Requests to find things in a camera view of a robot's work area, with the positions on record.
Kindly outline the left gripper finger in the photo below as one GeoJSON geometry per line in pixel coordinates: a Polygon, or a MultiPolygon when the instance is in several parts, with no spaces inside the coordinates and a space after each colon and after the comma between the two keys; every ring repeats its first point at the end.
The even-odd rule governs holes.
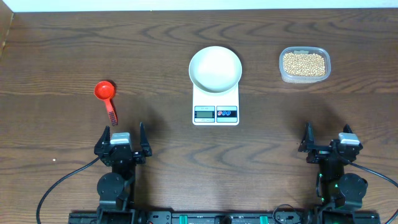
{"type": "Polygon", "coordinates": [[[140,146],[146,156],[152,155],[152,148],[147,140],[144,123],[140,122],[140,146]]]}
{"type": "Polygon", "coordinates": [[[110,127],[105,126],[105,129],[95,144],[95,150],[103,150],[110,143],[110,127]]]}

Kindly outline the red plastic measuring scoop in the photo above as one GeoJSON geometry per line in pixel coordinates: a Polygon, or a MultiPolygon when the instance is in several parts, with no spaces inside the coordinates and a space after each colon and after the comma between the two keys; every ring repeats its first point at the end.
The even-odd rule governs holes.
{"type": "Polygon", "coordinates": [[[118,124],[118,119],[114,106],[112,104],[112,99],[116,94],[116,89],[114,85],[109,81],[100,81],[96,84],[94,88],[94,95],[99,100],[105,103],[106,111],[108,113],[109,120],[113,126],[118,124]]]}

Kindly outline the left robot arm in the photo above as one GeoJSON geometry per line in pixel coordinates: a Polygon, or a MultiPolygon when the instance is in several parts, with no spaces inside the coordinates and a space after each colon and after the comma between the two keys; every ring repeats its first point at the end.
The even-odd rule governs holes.
{"type": "Polygon", "coordinates": [[[152,155],[144,124],[140,124],[141,150],[135,151],[129,133],[110,133],[105,127],[95,144],[94,154],[111,172],[103,175],[97,183],[99,206],[98,223],[147,223],[147,212],[135,207],[134,186],[136,166],[145,164],[152,155]]]}

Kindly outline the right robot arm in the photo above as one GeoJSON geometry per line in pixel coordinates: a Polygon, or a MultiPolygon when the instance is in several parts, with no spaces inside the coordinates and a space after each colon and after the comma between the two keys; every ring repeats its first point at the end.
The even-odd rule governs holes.
{"type": "Polygon", "coordinates": [[[345,166],[356,160],[362,148],[349,125],[327,146],[315,144],[311,123],[305,125],[298,151],[307,153],[307,163],[319,165],[315,190],[322,203],[305,212],[303,223],[355,222],[354,213],[363,206],[368,182],[357,174],[346,173],[345,166]]]}

